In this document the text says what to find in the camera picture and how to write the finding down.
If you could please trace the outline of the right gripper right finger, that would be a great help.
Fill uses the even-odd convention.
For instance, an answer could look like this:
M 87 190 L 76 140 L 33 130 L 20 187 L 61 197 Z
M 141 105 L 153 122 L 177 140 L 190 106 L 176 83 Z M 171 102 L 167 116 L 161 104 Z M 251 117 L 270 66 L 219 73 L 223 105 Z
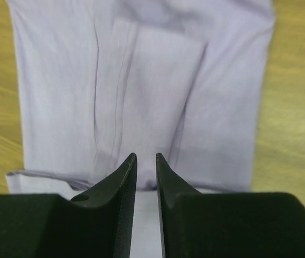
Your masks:
M 188 257 L 181 200 L 200 192 L 171 169 L 162 153 L 156 154 L 156 181 L 162 255 Z

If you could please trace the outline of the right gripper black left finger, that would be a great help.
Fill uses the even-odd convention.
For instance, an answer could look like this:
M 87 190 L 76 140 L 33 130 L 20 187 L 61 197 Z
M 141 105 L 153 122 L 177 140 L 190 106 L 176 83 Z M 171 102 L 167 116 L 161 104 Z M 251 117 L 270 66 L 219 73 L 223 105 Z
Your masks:
M 76 257 L 129 257 L 136 194 L 134 153 L 106 178 L 73 197 L 81 207 L 76 226 L 81 234 L 72 245 Z

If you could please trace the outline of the purple t shirt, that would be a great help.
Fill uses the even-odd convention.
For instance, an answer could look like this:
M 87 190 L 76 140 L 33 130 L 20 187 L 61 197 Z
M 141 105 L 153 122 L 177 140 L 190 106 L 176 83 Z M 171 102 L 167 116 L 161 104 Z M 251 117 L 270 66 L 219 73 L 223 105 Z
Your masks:
M 211 192 L 251 186 L 271 1 L 8 1 L 24 170 L 71 198 L 137 155 L 131 257 L 161 257 L 155 156 Z

